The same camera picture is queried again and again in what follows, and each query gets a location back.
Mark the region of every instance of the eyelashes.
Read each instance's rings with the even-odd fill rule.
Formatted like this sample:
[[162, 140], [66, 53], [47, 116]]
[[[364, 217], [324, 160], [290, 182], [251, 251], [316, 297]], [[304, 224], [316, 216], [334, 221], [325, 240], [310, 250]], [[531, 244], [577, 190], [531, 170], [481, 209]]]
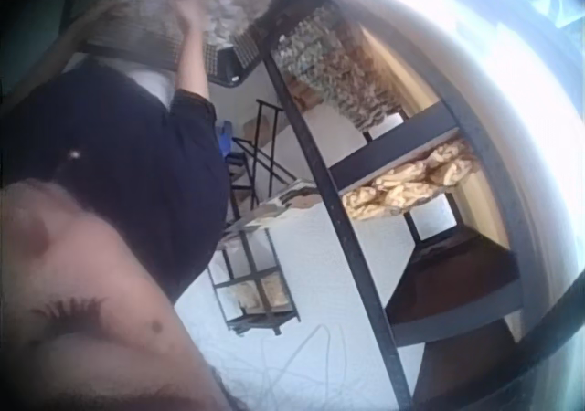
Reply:
[[103, 335], [100, 299], [59, 300], [48, 303], [43, 309], [32, 310], [47, 320], [43, 341], [50, 341], [70, 333]]

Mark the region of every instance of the white floor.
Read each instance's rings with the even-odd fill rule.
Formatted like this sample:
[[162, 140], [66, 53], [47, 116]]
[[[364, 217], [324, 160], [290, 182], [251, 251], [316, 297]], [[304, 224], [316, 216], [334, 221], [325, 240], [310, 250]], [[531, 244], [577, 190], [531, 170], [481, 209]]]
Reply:
[[[322, 105], [305, 118], [328, 165], [365, 144], [347, 119]], [[398, 125], [390, 121], [374, 137]], [[277, 141], [276, 159], [302, 178], [311, 178], [298, 142], [289, 128]], [[259, 171], [258, 188], [267, 175]], [[454, 224], [444, 197], [421, 207], [417, 223], [424, 237]], [[354, 224], [367, 257], [378, 296], [386, 304], [407, 266], [414, 241], [403, 217]], [[254, 410], [388, 410], [396, 398], [370, 323], [331, 221], [323, 205], [271, 229], [282, 270], [301, 316], [272, 331], [249, 331], [243, 337], [227, 329], [208, 274], [202, 275], [177, 303], [193, 339], [216, 366], [233, 394]], [[272, 265], [263, 232], [252, 237], [259, 269]], [[242, 269], [241, 250], [229, 252]], [[223, 258], [210, 268], [221, 281]], [[243, 271], [235, 271], [236, 277]], [[413, 391], [424, 344], [399, 349]]]

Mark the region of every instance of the dark navy shirt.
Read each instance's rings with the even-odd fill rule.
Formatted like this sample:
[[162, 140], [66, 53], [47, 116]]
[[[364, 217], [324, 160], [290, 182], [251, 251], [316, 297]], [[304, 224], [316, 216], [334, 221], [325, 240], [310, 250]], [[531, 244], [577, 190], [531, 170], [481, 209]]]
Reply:
[[175, 301], [225, 226], [228, 169], [207, 100], [178, 90], [170, 111], [134, 81], [86, 61], [0, 121], [2, 186], [55, 181], [109, 221]]

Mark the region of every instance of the person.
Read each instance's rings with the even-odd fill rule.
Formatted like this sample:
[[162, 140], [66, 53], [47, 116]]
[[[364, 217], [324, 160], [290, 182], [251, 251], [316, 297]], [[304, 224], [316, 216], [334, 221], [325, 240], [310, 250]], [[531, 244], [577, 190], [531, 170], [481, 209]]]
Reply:
[[94, 59], [50, 78], [105, 6], [3, 106], [0, 407], [239, 409], [173, 307], [211, 260], [229, 198], [204, 15], [175, 2], [185, 38], [167, 110]]

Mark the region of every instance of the skin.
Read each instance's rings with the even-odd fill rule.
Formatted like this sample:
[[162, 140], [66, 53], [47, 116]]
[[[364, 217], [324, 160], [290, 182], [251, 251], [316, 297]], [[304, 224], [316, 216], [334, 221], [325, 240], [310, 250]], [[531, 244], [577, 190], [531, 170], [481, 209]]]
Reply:
[[[186, 27], [177, 87], [208, 97], [197, 0], [178, 0], [177, 13]], [[83, 30], [73, 28], [61, 45], [70, 48]], [[41, 68], [60, 66], [54, 52], [49, 51], [50, 62]], [[0, 204], [0, 356], [12, 387], [30, 405], [65, 394], [164, 392], [194, 400], [197, 409], [228, 409], [172, 304], [112, 225], [81, 208], [56, 184], [11, 184], [2, 191]], [[74, 332], [47, 339], [49, 320], [37, 311], [71, 298], [101, 300], [103, 335]]]

